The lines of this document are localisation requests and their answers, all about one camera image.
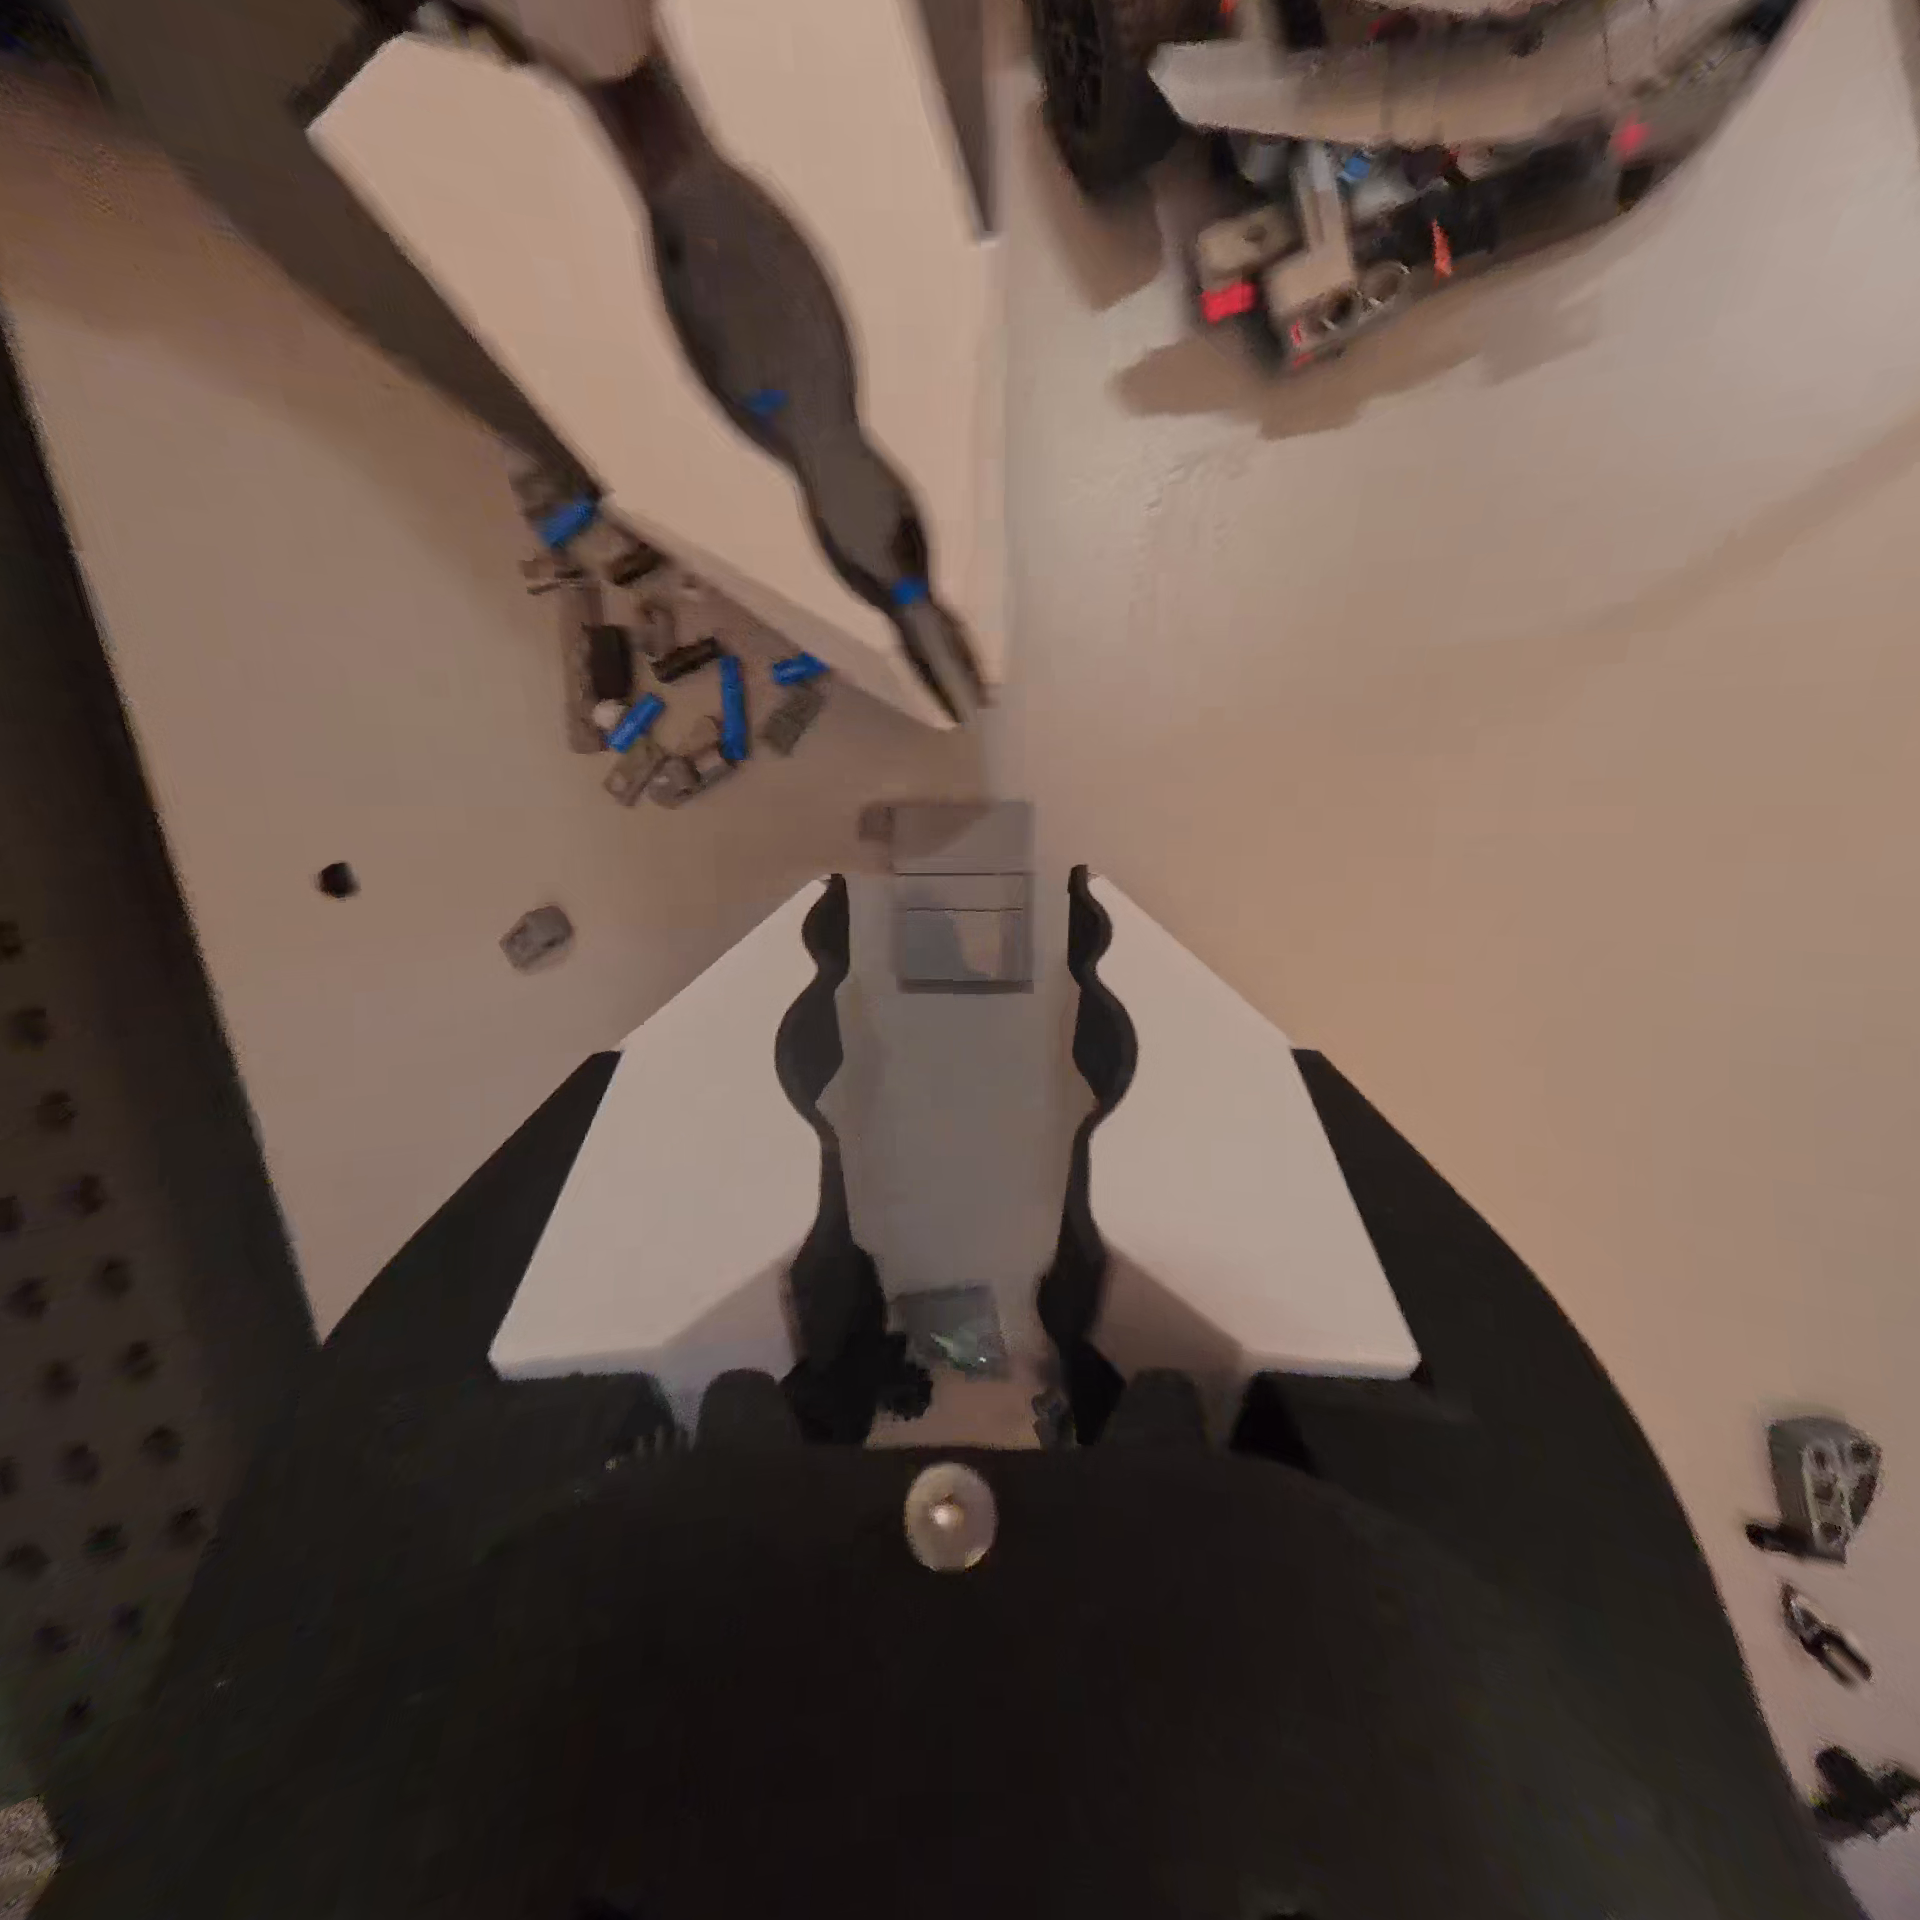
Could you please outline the dark grey wide lego tile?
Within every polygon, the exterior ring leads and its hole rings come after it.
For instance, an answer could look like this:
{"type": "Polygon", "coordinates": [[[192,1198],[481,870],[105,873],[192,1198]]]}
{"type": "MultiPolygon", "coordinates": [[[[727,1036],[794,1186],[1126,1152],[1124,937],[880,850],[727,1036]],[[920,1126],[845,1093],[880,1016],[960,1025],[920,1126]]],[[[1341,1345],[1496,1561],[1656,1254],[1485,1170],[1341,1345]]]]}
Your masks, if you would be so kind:
{"type": "Polygon", "coordinates": [[[892,958],[906,994],[1033,989],[1034,809],[913,800],[892,814],[892,958]]]}

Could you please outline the pile of dark lego pieces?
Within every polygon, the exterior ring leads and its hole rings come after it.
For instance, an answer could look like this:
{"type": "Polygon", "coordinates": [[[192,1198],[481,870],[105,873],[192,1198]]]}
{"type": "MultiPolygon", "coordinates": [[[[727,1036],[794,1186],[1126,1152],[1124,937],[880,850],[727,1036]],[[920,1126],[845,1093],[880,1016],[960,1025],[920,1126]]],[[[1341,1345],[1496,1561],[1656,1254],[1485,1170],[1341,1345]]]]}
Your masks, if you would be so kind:
{"type": "MultiPolygon", "coordinates": [[[[892,1300],[892,1329],[902,1338],[904,1356],[932,1376],[965,1378],[966,1387],[934,1385],[928,1414],[960,1425],[961,1435],[1016,1437],[1031,1432],[1041,1449],[1068,1448],[1071,1412],[1046,1364],[1013,1352],[1001,1309],[990,1286],[924,1286],[892,1300]]],[[[1878,1449],[1849,1425],[1821,1419],[1784,1421],[1768,1428],[1783,1445],[1777,1491],[1805,1498],[1809,1531],[1781,1525],[1750,1525],[1749,1542],[1767,1552],[1801,1557],[1807,1566],[1838,1566],[1856,1537],[1870,1502],[1866,1484],[1878,1469],[1878,1449]]],[[[1784,1581],[1781,1586],[1784,1635],[1832,1682],[1858,1689],[1871,1666],[1860,1645],[1826,1618],[1812,1597],[1784,1581]]],[[[1865,1766],[1840,1746],[1815,1756],[1821,1792],[1815,1797],[1815,1825],[1826,1841],[1880,1841],[1914,1821],[1914,1774],[1902,1764],[1865,1766]]]]}

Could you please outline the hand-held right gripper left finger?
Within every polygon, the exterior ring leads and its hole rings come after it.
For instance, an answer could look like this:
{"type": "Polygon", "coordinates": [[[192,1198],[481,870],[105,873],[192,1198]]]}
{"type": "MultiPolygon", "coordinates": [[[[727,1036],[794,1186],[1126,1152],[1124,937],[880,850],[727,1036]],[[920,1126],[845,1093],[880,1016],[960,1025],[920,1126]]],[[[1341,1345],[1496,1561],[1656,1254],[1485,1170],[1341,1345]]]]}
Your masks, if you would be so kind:
{"type": "Polygon", "coordinates": [[[644,1376],[692,1426],[716,1378],[764,1372],[809,1437],[869,1443],[887,1308],[823,1114],[847,936],[847,881],[809,881],[618,1042],[495,1376],[644,1376]]]}

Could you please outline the group of small lego connectors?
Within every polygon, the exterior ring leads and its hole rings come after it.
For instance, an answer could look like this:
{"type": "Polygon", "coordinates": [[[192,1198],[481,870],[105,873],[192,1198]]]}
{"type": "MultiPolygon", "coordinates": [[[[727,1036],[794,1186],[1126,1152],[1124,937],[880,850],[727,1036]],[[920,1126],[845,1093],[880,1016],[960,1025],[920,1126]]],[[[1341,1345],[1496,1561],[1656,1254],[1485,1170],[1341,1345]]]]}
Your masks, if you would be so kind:
{"type": "Polygon", "coordinates": [[[608,504],[510,456],[512,506],[548,605],[559,731],[618,809],[684,809],[756,757],[788,757],[818,722],[831,673],[768,641],[736,601],[637,534],[608,504]]]}

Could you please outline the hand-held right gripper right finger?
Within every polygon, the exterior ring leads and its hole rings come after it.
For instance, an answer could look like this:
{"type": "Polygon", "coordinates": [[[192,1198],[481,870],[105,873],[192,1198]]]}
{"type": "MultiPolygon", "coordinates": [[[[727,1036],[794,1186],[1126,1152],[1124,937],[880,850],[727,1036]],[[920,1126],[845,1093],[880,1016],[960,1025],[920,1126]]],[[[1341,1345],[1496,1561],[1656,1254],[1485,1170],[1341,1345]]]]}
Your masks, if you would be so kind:
{"type": "Polygon", "coordinates": [[[1137,1376],[1226,1435],[1264,1376],[1404,1385],[1424,1357],[1278,1025],[1113,881],[1068,878],[1071,1131],[1034,1312],[1068,1445],[1137,1376]]]}

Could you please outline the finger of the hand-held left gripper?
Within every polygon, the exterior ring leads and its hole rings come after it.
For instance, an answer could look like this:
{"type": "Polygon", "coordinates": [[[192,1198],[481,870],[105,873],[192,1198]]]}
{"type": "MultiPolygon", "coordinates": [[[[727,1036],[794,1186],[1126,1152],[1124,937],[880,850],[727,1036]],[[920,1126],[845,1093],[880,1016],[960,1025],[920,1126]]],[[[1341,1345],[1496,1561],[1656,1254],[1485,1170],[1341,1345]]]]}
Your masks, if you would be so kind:
{"type": "Polygon", "coordinates": [[[704,130],[784,209],[847,324],[865,440],[929,581],[1006,676],[1006,250],[980,229],[928,28],[897,3],[661,5],[704,130]]]}
{"type": "Polygon", "coordinates": [[[696,377],[640,189],[564,80],[399,36],[308,139],[617,516],[842,682],[928,726],[952,725],[893,620],[828,562],[794,477],[696,377]]]}

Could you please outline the grey lego car model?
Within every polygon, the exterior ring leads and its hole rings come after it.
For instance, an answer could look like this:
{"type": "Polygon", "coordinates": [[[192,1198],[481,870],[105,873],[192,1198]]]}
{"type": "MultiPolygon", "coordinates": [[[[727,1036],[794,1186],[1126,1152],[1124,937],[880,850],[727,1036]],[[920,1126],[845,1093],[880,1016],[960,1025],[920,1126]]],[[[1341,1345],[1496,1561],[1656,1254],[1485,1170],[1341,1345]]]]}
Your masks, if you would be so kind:
{"type": "Polygon", "coordinates": [[[1182,139],[1237,204],[1191,301],[1276,370],[1639,206],[1741,102],[1793,3],[1029,5],[1050,149],[1117,201],[1182,139]]]}

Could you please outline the black perforated panel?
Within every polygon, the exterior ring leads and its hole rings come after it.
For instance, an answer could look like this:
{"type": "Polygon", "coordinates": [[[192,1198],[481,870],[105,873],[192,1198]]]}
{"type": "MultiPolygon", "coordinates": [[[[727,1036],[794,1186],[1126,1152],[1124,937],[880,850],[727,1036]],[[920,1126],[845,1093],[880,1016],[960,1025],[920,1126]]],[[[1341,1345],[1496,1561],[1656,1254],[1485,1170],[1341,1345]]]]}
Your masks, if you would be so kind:
{"type": "Polygon", "coordinates": [[[61,1817],[313,1334],[10,349],[1,947],[5,1797],[61,1817]]]}

